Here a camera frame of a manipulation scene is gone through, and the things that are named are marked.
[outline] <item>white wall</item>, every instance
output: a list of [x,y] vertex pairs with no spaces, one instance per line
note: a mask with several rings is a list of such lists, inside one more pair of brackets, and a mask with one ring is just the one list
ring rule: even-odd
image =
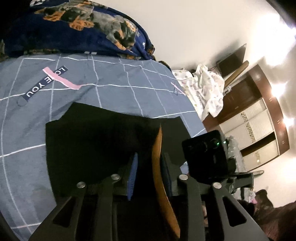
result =
[[255,191],[266,189],[275,207],[296,201],[296,155],[293,150],[288,150],[258,170],[264,170],[264,174],[254,179]]
[[262,56],[261,18],[277,12],[265,0],[94,0],[137,21],[155,46],[157,60],[172,69],[213,66],[247,43],[245,60]]

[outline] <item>pink stripe print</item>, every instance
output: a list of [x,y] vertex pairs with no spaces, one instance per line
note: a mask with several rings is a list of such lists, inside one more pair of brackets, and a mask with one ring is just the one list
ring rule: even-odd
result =
[[45,67],[43,69],[43,71],[52,79],[58,81],[58,82],[61,82],[64,86],[72,89],[72,90],[79,90],[80,87],[82,85],[76,85],[76,84],[73,84],[72,82],[70,82],[69,80],[67,79],[64,79],[60,76],[58,76],[56,73],[52,72],[52,70],[49,68],[49,67]]

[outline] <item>dark flat screen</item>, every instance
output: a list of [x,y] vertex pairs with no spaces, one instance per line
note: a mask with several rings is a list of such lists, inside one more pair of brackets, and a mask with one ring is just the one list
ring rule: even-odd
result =
[[246,46],[247,44],[244,44],[234,53],[217,63],[217,67],[220,70],[222,77],[229,75],[242,65],[244,61],[244,54],[246,52]]

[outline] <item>silver bolt head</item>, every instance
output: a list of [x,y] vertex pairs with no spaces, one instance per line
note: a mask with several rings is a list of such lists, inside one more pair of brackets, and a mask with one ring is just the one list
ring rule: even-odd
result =
[[76,186],[77,186],[78,188],[84,188],[85,185],[86,185],[85,182],[79,182],[79,183],[77,183]]
[[220,189],[222,187],[222,184],[221,183],[213,183],[213,187]]
[[180,180],[187,180],[187,179],[188,179],[188,176],[187,176],[186,174],[181,174],[181,175],[179,176],[179,179],[180,179]]
[[111,175],[112,180],[118,180],[120,178],[120,175],[118,174],[112,174]]

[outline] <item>bed sheet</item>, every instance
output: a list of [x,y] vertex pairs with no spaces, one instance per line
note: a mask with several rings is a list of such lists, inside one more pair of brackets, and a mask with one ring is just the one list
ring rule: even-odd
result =
[[[53,81],[20,106],[22,95],[65,66],[61,76],[73,90]],[[46,168],[45,124],[73,102],[150,118],[180,116],[191,137],[205,133],[187,96],[164,65],[96,55],[22,56],[0,63],[0,210],[20,238],[30,235],[55,207]]]

